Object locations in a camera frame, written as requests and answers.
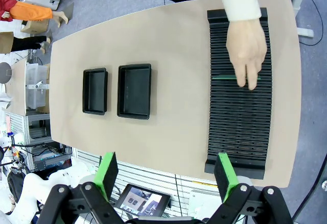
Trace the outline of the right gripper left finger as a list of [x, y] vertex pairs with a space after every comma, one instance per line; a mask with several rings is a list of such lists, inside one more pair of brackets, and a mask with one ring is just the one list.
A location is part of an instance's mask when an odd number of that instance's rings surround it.
[[107, 153], [92, 182], [75, 188], [65, 184], [54, 185], [38, 223], [75, 223], [84, 213], [90, 213], [96, 223], [120, 223], [120, 216], [109, 203], [118, 172], [115, 153]]

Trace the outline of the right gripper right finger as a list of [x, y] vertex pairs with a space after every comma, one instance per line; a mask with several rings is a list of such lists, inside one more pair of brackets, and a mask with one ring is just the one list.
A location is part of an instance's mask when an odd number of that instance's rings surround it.
[[291, 223], [292, 217], [279, 188], [262, 190], [240, 183], [226, 153], [218, 153], [214, 167], [222, 204], [208, 223], [236, 223], [241, 215], [250, 216], [254, 223]]

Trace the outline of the person's left hand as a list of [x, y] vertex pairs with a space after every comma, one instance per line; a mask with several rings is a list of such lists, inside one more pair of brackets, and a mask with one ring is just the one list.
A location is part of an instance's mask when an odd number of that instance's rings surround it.
[[265, 33], [260, 20], [231, 21], [226, 47], [238, 86], [248, 85], [249, 90], [254, 90], [267, 53]]

